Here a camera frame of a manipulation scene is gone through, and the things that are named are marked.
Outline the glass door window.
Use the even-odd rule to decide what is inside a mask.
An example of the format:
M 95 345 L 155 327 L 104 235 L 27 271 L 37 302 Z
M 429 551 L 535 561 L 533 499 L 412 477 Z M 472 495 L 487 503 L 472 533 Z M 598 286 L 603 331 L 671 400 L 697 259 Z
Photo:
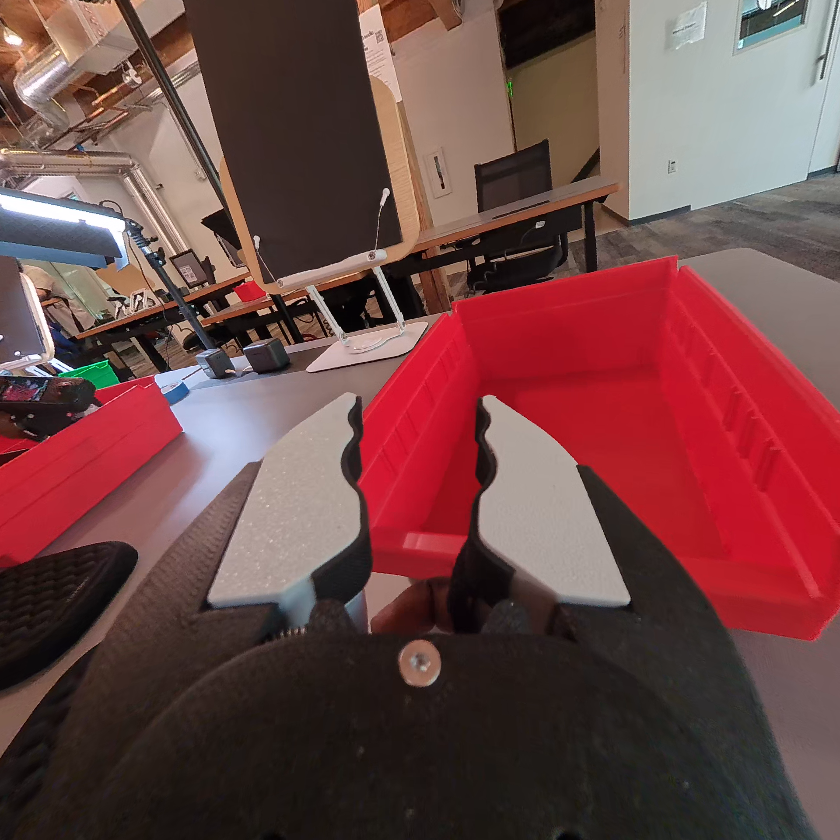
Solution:
M 807 7 L 807 1 L 741 1 L 736 51 L 803 26 Z

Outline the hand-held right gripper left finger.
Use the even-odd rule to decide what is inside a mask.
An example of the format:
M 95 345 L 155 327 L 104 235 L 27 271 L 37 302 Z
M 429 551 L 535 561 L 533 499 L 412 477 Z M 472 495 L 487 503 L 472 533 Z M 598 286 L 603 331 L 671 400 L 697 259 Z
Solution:
M 362 400 L 346 392 L 267 451 L 207 593 L 214 609 L 271 605 L 306 625 L 319 602 L 366 625 L 372 573 L 368 507 L 359 482 Z

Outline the wooden post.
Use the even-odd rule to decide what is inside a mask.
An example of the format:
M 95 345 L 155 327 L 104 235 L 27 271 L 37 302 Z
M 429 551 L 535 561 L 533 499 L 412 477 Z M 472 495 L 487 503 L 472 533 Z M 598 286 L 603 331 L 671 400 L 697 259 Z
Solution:
M 418 211 L 420 230 L 421 233 L 423 233 L 432 228 L 433 220 L 426 196 L 422 169 L 417 159 L 417 153 L 406 115 L 404 101 L 397 102 L 396 107 L 399 112 L 402 126 L 402 136 L 406 146 L 408 167 L 413 183 L 413 192 Z M 441 269 L 430 269 L 422 272 L 419 277 L 423 288 L 427 313 L 435 314 L 449 311 L 451 309 L 451 300 L 445 273 Z

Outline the black panel on stand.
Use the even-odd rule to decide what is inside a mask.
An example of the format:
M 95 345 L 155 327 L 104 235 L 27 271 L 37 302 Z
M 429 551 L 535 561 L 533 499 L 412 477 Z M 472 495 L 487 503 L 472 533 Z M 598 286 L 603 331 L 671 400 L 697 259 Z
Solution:
M 55 345 L 32 281 L 15 258 L 1 257 L 1 369 L 18 371 L 55 358 Z

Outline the black quilted seat cushion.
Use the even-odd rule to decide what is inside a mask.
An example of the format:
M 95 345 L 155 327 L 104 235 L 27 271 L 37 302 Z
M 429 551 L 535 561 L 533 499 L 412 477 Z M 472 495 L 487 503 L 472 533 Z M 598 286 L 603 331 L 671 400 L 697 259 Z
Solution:
M 1 690 L 70 650 L 120 592 L 138 559 L 126 542 L 98 542 L 2 569 Z

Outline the small monitor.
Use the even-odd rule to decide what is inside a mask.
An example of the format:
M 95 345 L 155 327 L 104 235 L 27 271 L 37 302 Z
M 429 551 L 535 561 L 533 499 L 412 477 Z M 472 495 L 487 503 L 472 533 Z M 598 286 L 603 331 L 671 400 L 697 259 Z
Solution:
M 174 255 L 171 264 L 189 289 L 197 289 L 213 285 L 215 280 L 214 267 L 205 260 L 200 260 L 196 252 L 189 248 Z

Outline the wooden-edged desk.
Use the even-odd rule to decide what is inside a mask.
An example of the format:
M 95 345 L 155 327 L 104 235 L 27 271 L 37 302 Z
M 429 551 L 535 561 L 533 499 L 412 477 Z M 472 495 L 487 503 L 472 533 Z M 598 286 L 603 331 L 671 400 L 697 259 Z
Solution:
M 420 274 L 478 257 L 534 250 L 570 233 L 584 233 L 584 269 L 598 269 L 594 206 L 619 185 L 603 176 L 542 192 L 453 223 L 423 231 L 402 262 L 406 274 Z
M 191 318 L 209 317 L 206 307 L 211 303 L 227 304 L 227 295 L 235 288 L 251 279 L 248 270 L 217 283 L 210 284 L 201 289 L 194 290 L 185 296 L 185 305 L 191 312 Z M 78 340 L 94 339 L 104 348 L 112 346 L 117 342 L 136 340 L 142 353 L 159 373 L 171 370 L 169 362 L 158 352 L 151 340 L 152 332 L 167 331 L 184 321 L 192 321 L 178 308 L 174 301 L 164 301 L 158 304 L 103 323 L 88 331 L 80 332 Z

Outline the person's right hand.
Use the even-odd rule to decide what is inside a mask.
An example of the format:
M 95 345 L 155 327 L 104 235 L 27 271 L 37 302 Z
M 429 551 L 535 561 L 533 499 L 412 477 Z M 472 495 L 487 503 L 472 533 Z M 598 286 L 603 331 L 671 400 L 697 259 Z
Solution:
M 421 636 L 434 630 L 452 633 L 454 625 L 448 612 L 450 583 L 447 577 L 434 577 L 410 584 L 372 617 L 371 632 L 400 636 Z

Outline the black office chair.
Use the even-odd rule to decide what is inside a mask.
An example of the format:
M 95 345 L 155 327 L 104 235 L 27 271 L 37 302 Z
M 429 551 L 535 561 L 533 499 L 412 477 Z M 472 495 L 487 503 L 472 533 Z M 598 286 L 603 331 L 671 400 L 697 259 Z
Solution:
M 477 206 L 480 213 L 552 191 L 550 143 L 543 140 L 524 150 L 475 165 Z M 480 237 L 480 243 L 500 251 L 471 260 L 467 274 L 470 294 L 491 293 L 530 286 L 552 276 L 569 258 L 566 233 L 545 234 L 544 220 L 530 219 L 499 227 Z

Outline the paper poster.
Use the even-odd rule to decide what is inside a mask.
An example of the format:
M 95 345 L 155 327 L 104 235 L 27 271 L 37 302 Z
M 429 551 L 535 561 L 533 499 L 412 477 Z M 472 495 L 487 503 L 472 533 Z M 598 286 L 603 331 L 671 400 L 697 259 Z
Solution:
M 403 95 L 380 5 L 373 3 L 361 12 L 359 22 L 369 76 L 386 84 L 395 101 L 402 102 Z

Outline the green plastic bin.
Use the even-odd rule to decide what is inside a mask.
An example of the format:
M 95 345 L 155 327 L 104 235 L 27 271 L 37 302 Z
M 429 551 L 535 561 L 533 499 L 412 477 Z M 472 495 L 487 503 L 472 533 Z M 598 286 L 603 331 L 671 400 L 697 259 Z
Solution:
M 109 360 L 93 362 L 77 369 L 60 371 L 56 375 L 63 378 L 84 379 L 92 383 L 97 390 L 121 383 Z

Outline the insulated ceiling pipe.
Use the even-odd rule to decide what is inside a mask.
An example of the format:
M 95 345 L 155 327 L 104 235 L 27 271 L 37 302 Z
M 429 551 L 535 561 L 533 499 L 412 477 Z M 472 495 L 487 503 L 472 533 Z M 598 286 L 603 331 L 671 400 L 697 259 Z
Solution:
M 155 191 L 141 163 L 131 154 L 117 151 L 1 149 L 2 182 L 14 176 L 74 175 L 118 176 L 147 217 L 163 227 L 175 229 L 165 205 Z

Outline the white wall cabinet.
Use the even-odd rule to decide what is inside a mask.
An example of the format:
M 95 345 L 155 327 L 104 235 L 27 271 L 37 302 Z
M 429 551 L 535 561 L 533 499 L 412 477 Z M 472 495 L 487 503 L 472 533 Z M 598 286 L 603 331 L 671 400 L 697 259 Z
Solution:
M 450 194 L 453 190 L 448 172 L 445 151 L 438 147 L 424 156 L 427 180 L 433 198 L 440 198 Z

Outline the red plastic bin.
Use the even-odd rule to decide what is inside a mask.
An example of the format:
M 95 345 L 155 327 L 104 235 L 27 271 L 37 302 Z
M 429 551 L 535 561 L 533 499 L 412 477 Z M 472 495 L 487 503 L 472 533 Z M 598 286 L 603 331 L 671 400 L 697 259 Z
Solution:
M 838 614 L 838 411 L 676 258 L 459 301 L 436 321 L 364 409 L 374 572 L 451 572 L 486 395 L 592 468 L 726 627 L 812 641 Z
M 32 560 L 182 434 L 152 376 L 101 389 L 101 407 L 42 443 L 1 437 L 1 567 Z

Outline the black metal pole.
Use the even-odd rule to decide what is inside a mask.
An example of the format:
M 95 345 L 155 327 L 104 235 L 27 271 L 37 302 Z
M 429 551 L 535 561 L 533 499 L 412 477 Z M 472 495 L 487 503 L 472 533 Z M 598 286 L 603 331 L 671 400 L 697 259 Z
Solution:
M 132 2 L 116 1 L 115 4 L 117 5 L 121 16 L 124 22 L 126 23 L 131 33 L 131 36 L 133 37 L 134 41 L 139 47 L 140 52 L 142 53 L 148 68 L 150 69 L 154 78 L 157 80 L 164 94 L 164 97 L 167 100 L 167 103 L 169 105 L 170 111 L 174 119 L 182 128 L 183 132 L 185 133 L 187 142 L 196 154 L 199 163 L 206 174 L 208 182 L 214 189 L 217 198 L 221 203 L 223 210 L 226 213 L 228 221 L 233 223 L 234 218 L 231 215 L 230 209 L 228 207 L 223 185 L 220 181 L 217 168 L 214 165 L 209 153 L 207 152 L 207 148 L 205 147 L 199 132 L 196 130 L 196 127 L 189 115 L 189 112 L 187 111 L 186 107 L 183 104 L 183 101 L 181 100 L 177 90 L 175 89 L 172 79 L 170 78 L 169 74 L 167 73 L 166 69 L 161 63 L 161 59 L 159 58 L 158 53 L 154 48 L 154 45 L 152 44 L 151 38 L 148 36 L 145 28 L 143 27 L 140 21 L 140 17 L 134 9 Z

